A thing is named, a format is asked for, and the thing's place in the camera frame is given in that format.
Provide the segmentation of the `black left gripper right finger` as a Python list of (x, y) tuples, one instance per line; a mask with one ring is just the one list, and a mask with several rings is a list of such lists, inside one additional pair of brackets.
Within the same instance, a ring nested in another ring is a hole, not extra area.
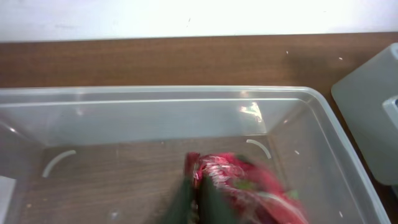
[(238, 219), (229, 202), (209, 177), (203, 177), (198, 188), (200, 224), (236, 224)]

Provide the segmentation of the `red snack wrapper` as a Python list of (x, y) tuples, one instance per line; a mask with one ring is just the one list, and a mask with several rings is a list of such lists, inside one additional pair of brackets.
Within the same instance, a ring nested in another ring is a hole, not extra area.
[(194, 189), (194, 223), (199, 223), (198, 188), (203, 177), (223, 193), (234, 211), (237, 223), (304, 224), (308, 219), (300, 204), (285, 192), (272, 172), (247, 157), (232, 152), (185, 156), (185, 175)]

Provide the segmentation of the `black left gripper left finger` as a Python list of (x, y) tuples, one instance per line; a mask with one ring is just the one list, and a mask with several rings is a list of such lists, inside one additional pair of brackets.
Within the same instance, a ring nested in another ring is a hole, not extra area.
[(192, 219), (194, 189), (192, 181), (184, 178), (161, 218), (161, 224), (188, 224)]

